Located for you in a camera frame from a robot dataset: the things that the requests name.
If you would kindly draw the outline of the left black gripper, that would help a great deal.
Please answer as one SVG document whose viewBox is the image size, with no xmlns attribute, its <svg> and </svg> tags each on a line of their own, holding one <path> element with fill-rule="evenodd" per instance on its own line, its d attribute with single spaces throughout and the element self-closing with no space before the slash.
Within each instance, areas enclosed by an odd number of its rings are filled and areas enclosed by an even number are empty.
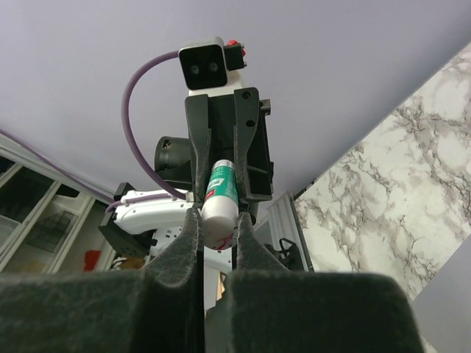
<svg viewBox="0 0 471 353">
<path fill-rule="evenodd" d="M 257 88 L 231 94 L 185 99 L 187 138 L 162 137 L 155 149 L 155 172 L 171 186 L 194 194 L 202 207 L 213 165 L 235 166 L 238 199 L 243 204 L 267 202 L 273 194 L 273 168 L 266 132 L 269 100 Z"/>
</svg>

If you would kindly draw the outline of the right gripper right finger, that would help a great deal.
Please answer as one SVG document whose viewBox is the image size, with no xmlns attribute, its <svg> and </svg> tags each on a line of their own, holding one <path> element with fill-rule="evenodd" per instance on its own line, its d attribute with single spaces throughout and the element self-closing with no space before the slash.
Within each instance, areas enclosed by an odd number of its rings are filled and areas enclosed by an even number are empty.
<svg viewBox="0 0 471 353">
<path fill-rule="evenodd" d="M 210 352 L 422 352 L 408 298 L 390 277 L 283 267 L 236 221 L 236 268 L 207 316 Z"/>
</svg>

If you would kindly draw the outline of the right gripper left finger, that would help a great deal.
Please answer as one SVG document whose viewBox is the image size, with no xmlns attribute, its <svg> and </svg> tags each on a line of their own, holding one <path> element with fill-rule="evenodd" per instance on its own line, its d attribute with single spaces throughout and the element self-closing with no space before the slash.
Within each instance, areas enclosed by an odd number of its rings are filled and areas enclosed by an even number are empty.
<svg viewBox="0 0 471 353">
<path fill-rule="evenodd" d="M 1 276 L 3 352 L 203 352 L 203 231 L 139 270 Z"/>
</svg>

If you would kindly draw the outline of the green white glue stick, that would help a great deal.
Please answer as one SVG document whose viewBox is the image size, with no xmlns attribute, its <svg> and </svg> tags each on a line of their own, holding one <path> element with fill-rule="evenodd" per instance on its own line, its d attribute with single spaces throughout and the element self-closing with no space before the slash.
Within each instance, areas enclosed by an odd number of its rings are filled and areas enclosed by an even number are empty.
<svg viewBox="0 0 471 353">
<path fill-rule="evenodd" d="M 212 168 L 202 206 L 205 246 L 212 250 L 229 249 L 238 219 L 238 191 L 233 162 L 219 160 Z"/>
</svg>

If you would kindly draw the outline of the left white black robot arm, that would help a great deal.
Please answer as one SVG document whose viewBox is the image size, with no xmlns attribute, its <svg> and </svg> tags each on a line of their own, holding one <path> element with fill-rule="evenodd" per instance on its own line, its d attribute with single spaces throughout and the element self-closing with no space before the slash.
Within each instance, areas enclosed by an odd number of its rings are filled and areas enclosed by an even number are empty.
<svg viewBox="0 0 471 353">
<path fill-rule="evenodd" d="M 188 137 L 165 136 L 155 149 L 154 173 L 174 192 L 120 184 L 99 227 L 109 244 L 124 256 L 154 254 L 164 231 L 181 226 L 194 207 L 202 217 L 206 247 L 233 247 L 239 214 L 255 220 L 259 204 L 272 199 L 274 165 L 266 132 L 270 112 L 269 101 L 256 88 L 189 96 Z"/>
</svg>

